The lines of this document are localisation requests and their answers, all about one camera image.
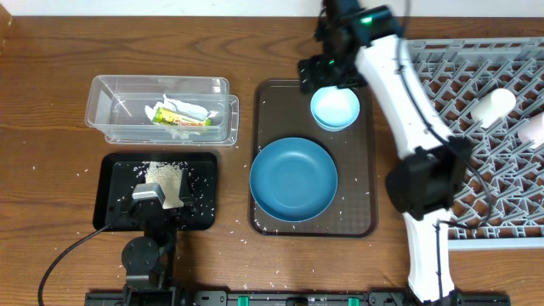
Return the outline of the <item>light blue bowl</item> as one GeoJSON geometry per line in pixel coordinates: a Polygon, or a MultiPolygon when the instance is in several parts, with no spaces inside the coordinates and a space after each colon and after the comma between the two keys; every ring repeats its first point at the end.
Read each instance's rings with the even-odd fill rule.
{"type": "Polygon", "coordinates": [[[318,89],[312,96],[310,112],[320,128],[338,132],[356,121],[360,113],[360,102],[349,88],[325,87],[318,89]]]}

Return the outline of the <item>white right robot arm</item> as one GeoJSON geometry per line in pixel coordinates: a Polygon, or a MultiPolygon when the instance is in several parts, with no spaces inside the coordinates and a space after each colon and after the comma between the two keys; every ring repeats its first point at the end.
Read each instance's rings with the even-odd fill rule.
{"type": "Polygon", "coordinates": [[[410,252],[407,303],[453,305],[448,227],[472,153],[431,105],[407,48],[405,25],[387,6],[325,0],[314,39],[323,51],[298,63],[304,94],[368,86],[393,132],[399,164],[386,176],[388,197],[405,221],[410,252]]]}

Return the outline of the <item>white plastic cup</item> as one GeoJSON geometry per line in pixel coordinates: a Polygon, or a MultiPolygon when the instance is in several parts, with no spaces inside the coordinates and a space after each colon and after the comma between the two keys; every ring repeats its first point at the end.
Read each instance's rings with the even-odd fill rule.
{"type": "Polygon", "coordinates": [[[482,128],[489,128],[495,121],[508,115],[516,104],[515,95],[505,88],[497,88],[485,95],[471,110],[470,115],[482,128]]]}

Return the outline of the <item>pink plastic cup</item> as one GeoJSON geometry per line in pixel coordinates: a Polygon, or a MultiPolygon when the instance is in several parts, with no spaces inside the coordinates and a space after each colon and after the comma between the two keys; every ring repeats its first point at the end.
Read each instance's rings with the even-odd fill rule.
{"type": "Polygon", "coordinates": [[[544,142],[543,113],[531,117],[518,131],[522,143],[531,142],[531,149],[536,149],[544,142]]]}

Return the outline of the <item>dark blue plate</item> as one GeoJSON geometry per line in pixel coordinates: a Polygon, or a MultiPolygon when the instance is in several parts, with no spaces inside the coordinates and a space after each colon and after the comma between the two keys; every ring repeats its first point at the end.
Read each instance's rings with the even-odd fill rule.
{"type": "Polygon", "coordinates": [[[270,217],[298,223],[316,218],[332,204],[338,172],[331,155],[303,138],[283,138],[254,158],[249,178],[253,200],[270,217]]]}

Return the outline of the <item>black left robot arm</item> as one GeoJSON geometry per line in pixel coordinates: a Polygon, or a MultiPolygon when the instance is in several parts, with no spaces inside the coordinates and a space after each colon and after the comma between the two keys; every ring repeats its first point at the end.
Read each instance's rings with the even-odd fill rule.
{"type": "Polygon", "coordinates": [[[192,294],[173,278],[177,229],[184,221],[182,207],[165,208],[166,196],[158,183],[139,184],[124,212],[144,234],[122,251],[126,284],[123,306],[190,306],[192,294]]]}

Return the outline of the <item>green yellow snack wrapper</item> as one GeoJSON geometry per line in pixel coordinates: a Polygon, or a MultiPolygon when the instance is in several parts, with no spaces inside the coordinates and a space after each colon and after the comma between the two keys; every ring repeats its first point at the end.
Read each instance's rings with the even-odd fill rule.
{"type": "Polygon", "coordinates": [[[153,116],[152,121],[157,124],[168,125],[168,126],[206,127],[211,125],[210,119],[206,118],[204,120],[199,120],[199,119],[195,119],[186,115],[182,115],[180,113],[176,113],[172,110],[162,108],[162,107],[156,110],[156,113],[153,116]]]}

